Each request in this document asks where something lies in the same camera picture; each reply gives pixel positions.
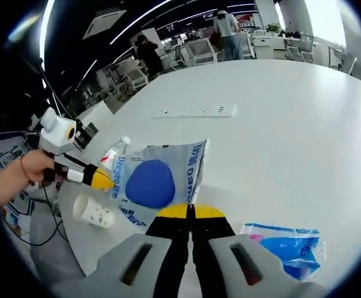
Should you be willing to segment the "person's left hand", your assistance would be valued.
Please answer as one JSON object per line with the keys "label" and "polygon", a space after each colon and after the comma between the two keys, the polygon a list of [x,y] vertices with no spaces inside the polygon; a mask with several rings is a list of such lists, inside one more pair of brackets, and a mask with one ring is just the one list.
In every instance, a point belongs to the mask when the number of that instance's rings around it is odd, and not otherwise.
{"label": "person's left hand", "polygon": [[42,150],[29,151],[20,158],[19,163],[24,187],[42,182],[44,170],[54,169],[54,160]]}

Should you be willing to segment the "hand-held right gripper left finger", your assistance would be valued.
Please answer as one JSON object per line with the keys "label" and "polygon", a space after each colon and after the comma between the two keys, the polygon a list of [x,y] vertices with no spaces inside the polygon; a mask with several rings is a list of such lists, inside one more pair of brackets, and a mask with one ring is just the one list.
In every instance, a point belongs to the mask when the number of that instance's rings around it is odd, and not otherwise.
{"label": "hand-held right gripper left finger", "polygon": [[187,262],[189,205],[159,211],[145,234],[134,234],[100,258],[86,278],[91,297],[177,297]]}

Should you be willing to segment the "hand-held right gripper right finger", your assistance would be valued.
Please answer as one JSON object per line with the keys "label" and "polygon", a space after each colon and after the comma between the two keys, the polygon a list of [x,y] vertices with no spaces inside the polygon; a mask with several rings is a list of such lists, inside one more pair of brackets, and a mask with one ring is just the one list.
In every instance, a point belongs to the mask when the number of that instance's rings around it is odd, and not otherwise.
{"label": "hand-held right gripper right finger", "polygon": [[222,211],[191,207],[193,259],[204,297],[300,297],[301,284],[281,260],[248,236],[235,234]]}

